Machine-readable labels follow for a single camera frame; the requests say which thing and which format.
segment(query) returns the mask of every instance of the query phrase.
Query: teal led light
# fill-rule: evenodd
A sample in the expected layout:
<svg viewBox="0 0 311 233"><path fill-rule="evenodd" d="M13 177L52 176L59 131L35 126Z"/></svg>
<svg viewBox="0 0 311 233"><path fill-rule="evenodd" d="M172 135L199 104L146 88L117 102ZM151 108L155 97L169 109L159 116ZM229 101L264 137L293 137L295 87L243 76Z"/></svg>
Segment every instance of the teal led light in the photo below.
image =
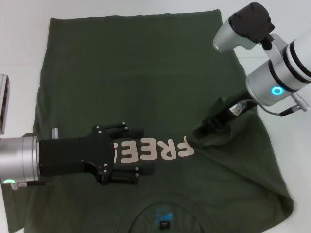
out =
<svg viewBox="0 0 311 233"><path fill-rule="evenodd" d="M272 88L271 92L272 92L272 94L279 96L279 95L283 94L284 89L282 87L276 86L276 87Z"/></svg>
<svg viewBox="0 0 311 233"><path fill-rule="evenodd" d="M7 179L3 181L3 183L15 183L15 180Z"/></svg>

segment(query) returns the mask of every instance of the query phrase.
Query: white letter print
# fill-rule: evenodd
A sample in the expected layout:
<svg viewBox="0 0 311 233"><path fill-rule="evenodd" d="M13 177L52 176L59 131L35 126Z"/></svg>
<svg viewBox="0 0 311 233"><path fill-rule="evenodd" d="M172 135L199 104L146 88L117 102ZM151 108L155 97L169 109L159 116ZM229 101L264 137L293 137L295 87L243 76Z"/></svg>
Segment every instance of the white letter print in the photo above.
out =
<svg viewBox="0 0 311 233"><path fill-rule="evenodd" d="M163 148L161 152L161 156L164 160L173 160L176 159L176 149L175 149L175 144L174 141L169 139L168 140L169 145L166 145L162 141L158 141L157 144Z"/></svg>
<svg viewBox="0 0 311 233"><path fill-rule="evenodd" d="M123 147L130 147L129 149L122 150L123 155L131 155L130 158L122 158L121 162L124 164L134 163L139 160L136 142L135 141L125 141L122 142Z"/></svg>
<svg viewBox="0 0 311 233"><path fill-rule="evenodd" d="M156 140L154 138L142 138L142 143L149 143L147 146L142 146L141 151L150 151L150 154L142 154L142 160L155 160L157 159Z"/></svg>
<svg viewBox="0 0 311 233"><path fill-rule="evenodd" d="M116 150L118 147L118 144L116 142L113 143L113 146L115 148L115 160L113 161L113 163L115 164L117 161L117 155L118 155L118 151Z"/></svg>
<svg viewBox="0 0 311 233"><path fill-rule="evenodd" d="M188 144L185 136L184 136L184 141L185 142L179 143L177 145L177 147L180 148L180 149L187 149L187 150L178 152L178 155L180 157L186 157L186 156L189 156L189 155L193 155L194 154L194 149Z"/></svg>

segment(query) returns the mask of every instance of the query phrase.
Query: white background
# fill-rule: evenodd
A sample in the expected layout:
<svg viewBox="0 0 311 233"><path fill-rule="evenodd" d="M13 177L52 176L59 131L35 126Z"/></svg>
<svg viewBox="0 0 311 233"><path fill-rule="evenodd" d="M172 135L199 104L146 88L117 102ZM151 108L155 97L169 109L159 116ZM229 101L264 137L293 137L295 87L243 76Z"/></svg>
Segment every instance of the white background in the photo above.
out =
<svg viewBox="0 0 311 233"><path fill-rule="evenodd" d="M222 11L225 21L251 0L0 0L0 73L8 74L11 96L5 137L32 132L40 70L46 50L51 17L68 19L108 15L148 15ZM291 42L311 29L307 0L258 0L276 26L274 33ZM248 74L267 60L260 46L235 49ZM311 103L311 87L300 93ZM276 112L293 104L289 98L270 109ZM277 117L259 111L274 146L280 170L295 200L289 219L267 233L308 233L311 230L311 111ZM7 232L0 200L0 232Z"/></svg>

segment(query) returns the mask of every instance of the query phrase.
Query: cable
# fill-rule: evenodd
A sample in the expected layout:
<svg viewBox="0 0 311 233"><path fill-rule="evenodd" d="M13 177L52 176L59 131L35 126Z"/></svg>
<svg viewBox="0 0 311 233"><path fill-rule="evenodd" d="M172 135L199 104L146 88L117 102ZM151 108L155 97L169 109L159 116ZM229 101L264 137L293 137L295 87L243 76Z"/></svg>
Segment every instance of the cable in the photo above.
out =
<svg viewBox="0 0 311 233"><path fill-rule="evenodd" d="M260 108L262 108L265 112L269 113L269 114L272 114L272 115L275 115L275 116L279 116L280 113L273 113L273 112L270 112L269 110L267 110L265 107L263 107L260 103L258 103L257 101L255 100L252 100L252 99L245 99L245 100L241 100L239 102L252 102L252 103L255 103L257 104Z"/></svg>

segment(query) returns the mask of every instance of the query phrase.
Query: green shirt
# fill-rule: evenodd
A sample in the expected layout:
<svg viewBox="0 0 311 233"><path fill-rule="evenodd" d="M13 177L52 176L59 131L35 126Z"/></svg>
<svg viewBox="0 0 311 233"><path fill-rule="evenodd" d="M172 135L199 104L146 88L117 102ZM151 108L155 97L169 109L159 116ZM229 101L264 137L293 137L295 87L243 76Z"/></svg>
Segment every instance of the green shirt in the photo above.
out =
<svg viewBox="0 0 311 233"><path fill-rule="evenodd" d="M51 19L34 135L85 136L96 124L142 127L115 141L115 166L148 161L139 185L100 186L91 174L41 187L2 186L9 231L25 233L260 233L293 201L255 111L198 141L192 131L219 97L245 89L233 52L212 40L220 11Z"/></svg>

